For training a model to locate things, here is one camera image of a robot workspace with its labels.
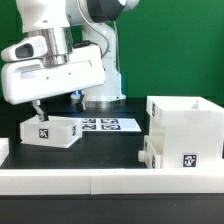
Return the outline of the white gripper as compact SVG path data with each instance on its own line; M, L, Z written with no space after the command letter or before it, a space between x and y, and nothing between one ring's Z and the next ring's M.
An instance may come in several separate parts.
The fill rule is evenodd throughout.
M32 102L41 122L48 121L47 112L41 108L40 99L74 92L105 82L100 47L90 45L76 48L70 62L51 68L44 67L39 59L7 63L1 72L3 96L16 105ZM75 103L78 112L86 110L85 91Z

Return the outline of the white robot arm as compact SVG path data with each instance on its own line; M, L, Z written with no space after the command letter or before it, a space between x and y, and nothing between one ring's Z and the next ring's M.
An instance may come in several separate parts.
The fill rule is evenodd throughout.
M44 98L78 91L83 103L108 105L121 90L117 28L108 24L139 0L16 0L26 37L1 52L3 96L30 102L39 119Z

